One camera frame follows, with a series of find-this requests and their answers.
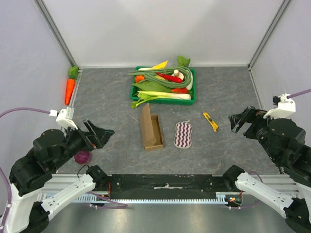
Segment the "yellow utility knife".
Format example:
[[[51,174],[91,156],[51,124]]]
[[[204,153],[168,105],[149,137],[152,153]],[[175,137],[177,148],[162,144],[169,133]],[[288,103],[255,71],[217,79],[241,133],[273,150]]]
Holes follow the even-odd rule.
[[[203,116],[212,126],[214,132],[218,132],[219,126],[215,123],[215,121],[211,118],[211,116],[207,112],[203,112]]]

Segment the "brown cardboard express box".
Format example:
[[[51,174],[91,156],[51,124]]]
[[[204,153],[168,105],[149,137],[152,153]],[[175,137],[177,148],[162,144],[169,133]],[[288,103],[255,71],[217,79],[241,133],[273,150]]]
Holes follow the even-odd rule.
[[[146,104],[140,115],[142,144],[145,151],[161,150],[164,147],[158,115],[151,114],[151,105]]]

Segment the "purple wavy striped cloth pad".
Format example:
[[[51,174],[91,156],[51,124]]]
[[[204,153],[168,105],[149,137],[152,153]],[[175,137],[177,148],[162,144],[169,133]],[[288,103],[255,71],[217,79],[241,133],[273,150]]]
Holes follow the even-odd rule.
[[[189,120],[176,123],[173,144],[179,149],[190,148],[192,146],[192,130],[193,127]]]

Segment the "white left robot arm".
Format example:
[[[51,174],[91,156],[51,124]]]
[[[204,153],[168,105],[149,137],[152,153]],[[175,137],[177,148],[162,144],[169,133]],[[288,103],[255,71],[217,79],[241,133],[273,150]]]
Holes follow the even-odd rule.
[[[108,178],[99,166],[91,166],[73,184],[51,198],[38,201],[53,174],[81,151],[101,149],[115,133],[84,120],[87,131],[49,129],[33,141],[33,147],[11,168],[9,197],[1,218],[2,233],[40,233],[73,200],[89,191],[105,189]]]

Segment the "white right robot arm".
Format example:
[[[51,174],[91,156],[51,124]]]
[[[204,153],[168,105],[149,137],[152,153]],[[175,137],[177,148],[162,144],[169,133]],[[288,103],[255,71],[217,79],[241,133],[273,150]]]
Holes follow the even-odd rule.
[[[258,141],[270,160],[283,169],[296,193],[279,184],[263,183],[238,166],[223,174],[223,187],[245,192],[262,201],[285,219],[296,233],[311,231],[311,148],[305,144],[306,132],[288,118],[269,116],[267,111],[247,107],[230,115],[231,131],[248,123],[244,137]]]

